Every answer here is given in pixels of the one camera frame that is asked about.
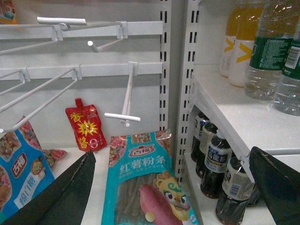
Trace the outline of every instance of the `water bottle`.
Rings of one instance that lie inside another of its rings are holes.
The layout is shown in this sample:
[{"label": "water bottle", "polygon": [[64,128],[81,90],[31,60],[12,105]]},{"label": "water bottle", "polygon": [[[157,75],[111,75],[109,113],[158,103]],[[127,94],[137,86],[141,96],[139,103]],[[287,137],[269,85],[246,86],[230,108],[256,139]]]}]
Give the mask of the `water bottle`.
[{"label": "water bottle", "polygon": [[249,0],[249,8],[243,13],[240,19],[228,74],[228,80],[233,86],[244,87],[246,69],[251,59],[258,22],[265,1]]},{"label": "water bottle", "polygon": [[281,112],[300,116],[300,20],[277,85],[274,106]]},{"label": "water bottle", "polygon": [[258,24],[245,94],[272,100],[300,15],[299,0],[269,0]]},{"label": "water bottle", "polygon": [[234,10],[228,17],[220,63],[220,74],[224,77],[228,77],[236,32],[241,16],[247,8],[248,0],[236,0]]}]

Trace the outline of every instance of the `red sauce pouch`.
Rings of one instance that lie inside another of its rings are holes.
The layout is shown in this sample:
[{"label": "red sauce pouch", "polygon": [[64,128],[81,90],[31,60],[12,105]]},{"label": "red sauce pouch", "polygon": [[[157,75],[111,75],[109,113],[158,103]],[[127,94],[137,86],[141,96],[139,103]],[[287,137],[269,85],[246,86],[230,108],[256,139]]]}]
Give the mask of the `red sauce pouch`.
[{"label": "red sauce pouch", "polygon": [[101,130],[101,120],[94,105],[83,106],[81,98],[75,99],[76,108],[67,108],[66,114],[74,130],[78,148],[98,151],[107,146]]}]

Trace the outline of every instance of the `metal display hook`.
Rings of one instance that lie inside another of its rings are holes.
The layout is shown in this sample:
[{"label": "metal display hook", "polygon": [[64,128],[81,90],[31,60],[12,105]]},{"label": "metal display hook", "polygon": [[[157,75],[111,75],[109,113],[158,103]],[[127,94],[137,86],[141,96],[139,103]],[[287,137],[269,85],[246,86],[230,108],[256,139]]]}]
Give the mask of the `metal display hook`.
[{"label": "metal display hook", "polygon": [[16,70],[16,71],[14,71],[14,72],[12,72],[12,73],[9,73],[9,74],[0,76],[0,79],[1,79],[1,78],[4,78],[4,77],[7,77],[7,76],[10,76],[10,75],[13,75],[13,74],[17,74],[17,73],[19,73],[19,78],[20,78],[21,83],[20,83],[20,84],[17,84],[17,85],[14,86],[14,87],[11,87],[11,88],[9,88],[9,89],[6,89],[6,90],[3,91],[3,92],[0,92],[0,96],[6,94],[6,93],[8,93],[8,92],[10,92],[10,91],[12,91],[12,90],[14,90],[14,89],[16,89],[16,88],[19,88],[19,87],[23,86],[26,82],[30,81],[30,78],[29,78],[27,69],[19,69],[19,70]]},{"label": "metal display hook", "polygon": [[19,98],[11,101],[10,103],[6,104],[5,106],[0,108],[0,113],[7,110],[8,108],[14,106],[15,104],[21,102],[22,100],[26,99],[27,97],[29,97],[30,95],[32,95],[33,93],[37,92],[38,90],[40,90],[41,88],[49,85],[50,83],[54,82],[55,80],[58,80],[59,78],[61,78],[62,76],[72,72],[74,74],[72,74],[72,79],[74,80],[72,83],[70,83],[67,87],[65,87],[63,90],[61,90],[59,93],[57,93],[56,95],[54,95],[51,99],[49,99],[48,101],[46,101],[44,104],[42,104],[39,108],[37,108],[35,111],[33,111],[32,113],[30,113],[28,116],[26,116],[24,119],[22,119],[21,121],[19,121],[17,124],[15,124],[13,127],[10,128],[6,128],[6,129],[2,129],[0,128],[0,133],[7,133],[7,132],[11,132],[11,131],[15,131],[18,128],[20,128],[24,123],[26,123],[28,120],[30,120],[32,117],[34,117],[38,112],[40,112],[42,109],[44,109],[47,105],[49,105],[51,102],[53,102],[56,98],[58,98],[61,94],[63,94],[66,90],[68,90],[71,86],[73,86],[78,80],[81,80],[82,77],[80,75],[80,70],[76,69],[76,68],[72,68],[70,70],[68,70],[67,72],[58,75],[54,78],[52,78],[51,80],[41,84],[40,86],[36,87],[35,89],[27,92],[26,94],[20,96]]},{"label": "metal display hook", "polygon": [[86,22],[85,19],[76,19],[76,18],[49,18],[49,17],[37,17],[39,24],[48,24],[48,25],[59,25],[62,31],[71,31],[71,30],[82,30],[88,28],[95,28],[101,26],[114,26],[117,25],[117,38],[118,40],[112,41],[105,45],[96,47],[93,41],[88,41],[88,46],[95,53],[107,49],[114,44],[128,38],[128,28],[127,22]]},{"label": "metal display hook", "polygon": [[[1,26],[1,28],[3,28],[3,29],[36,28],[36,27],[41,27],[41,26],[40,25],[32,25],[32,24],[2,25]],[[29,45],[29,46],[23,46],[23,47],[18,47],[18,48],[2,50],[2,51],[0,51],[0,55],[9,54],[9,53],[13,53],[13,52],[21,51],[21,50],[27,50],[27,49],[36,48],[36,47],[42,47],[42,46],[46,46],[46,45],[52,45],[54,43],[57,43],[58,41],[62,41],[62,36],[57,32],[57,30],[55,29],[54,26],[45,25],[42,27],[51,27],[52,28],[52,35],[51,35],[52,41],[47,41],[47,42],[43,42],[43,43],[39,43],[39,44],[33,44],[33,45]]]},{"label": "metal display hook", "polygon": [[122,114],[114,114],[114,113],[107,113],[107,112],[104,113],[105,117],[120,119],[121,123],[125,123],[126,127],[130,126],[129,120],[136,121],[136,122],[141,121],[140,117],[130,116],[132,81],[133,81],[133,76],[137,76],[137,67],[138,67],[138,62],[128,62],[129,79],[127,84],[127,90],[125,94]]}]

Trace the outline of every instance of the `plastic bottle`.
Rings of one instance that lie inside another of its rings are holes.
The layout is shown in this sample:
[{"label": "plastic bottle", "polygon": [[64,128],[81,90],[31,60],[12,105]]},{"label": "plastic bottle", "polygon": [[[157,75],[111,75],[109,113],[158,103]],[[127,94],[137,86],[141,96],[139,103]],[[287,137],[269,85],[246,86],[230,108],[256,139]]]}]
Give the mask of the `plastic bottle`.
[{"label": "plastic bottle", "polygon": [[223,133],[218,129],[205,156],[205,168],[201,180],[201,191],[209,198],[218,198],[232,149]]},{"label": "plastic bottle", "polygon": [[201,137],[201,142],[199,145],[199,156],[197,159],[197,164],[196,164],[196,174],[202,178],[203,177],[203,171],[204,171],[204,160],[205,156],[208,151],[208,146],[209,143],[211,142],[211,139],[213,136],[217,133],[217,127],[213,123],[208,123],[204,126],[203,131],[202,131],[202,137]]},{"label": "plastic bottle", "polygon": [[299,0],[269,0],[259,21],[245,94],[272,100],[300,15]]},{"label": "plastic bottle", "polygon": [[300,116],[300,20],[287,61],[275,92],[274,106],[281,112]]},{"label": "plastic bottle", "polygon": [[248,8],[248,0],[236,0],[234,10],[230,13],[227,21],[224,45],[220,63],[220,74],[228,77],[231,56],[233,53],[234,40],[238,30],[241,16]]},{"label": "plastic bottle", "polygon": [[236,87],[244,87],[246,69],[251,59],[258,21],[266,0],[249,0],[238,25],[228,79]]},{"label": "plastic bottle", "polygon": [[254,183],[251,182],[240,161],[228,161],[222,191],[216,206],[217,218],[223,224],[241,224]]},{"label": "plastic bottle", "polygon": [[254,184],[254,188],[252,190],[250,198],[248,199],[247,206],[255,206],[255,205],[257,205],[260,197],[261,197],[261,193],[257,189],[257,186]]},{"label": "plastic bottle", "polygon": [[192,153],[191,158],[194,162],[197,162],[199,156],[199,145],[202,137],[203,127],[210,121],[207,116],[204,115],[203,112],[200,112],[195,119],[195,128],[194,128],[194,136],[193,136],[193,144],[192,144]]}]

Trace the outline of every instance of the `green label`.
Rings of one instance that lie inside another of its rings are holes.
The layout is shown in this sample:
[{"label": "green label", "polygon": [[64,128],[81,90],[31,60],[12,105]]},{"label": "green label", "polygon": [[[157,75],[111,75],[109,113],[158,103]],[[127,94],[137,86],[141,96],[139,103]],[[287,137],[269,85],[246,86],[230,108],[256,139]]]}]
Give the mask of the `green label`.
[{"label": "green label", "polygon": [[290,78],[300,80],[300,40],[294,40],[287,56],[282,74]]},{"label": "green label", "polygon": [[282,70],[292,38],[255,38],[250,66],[264,70]]}]

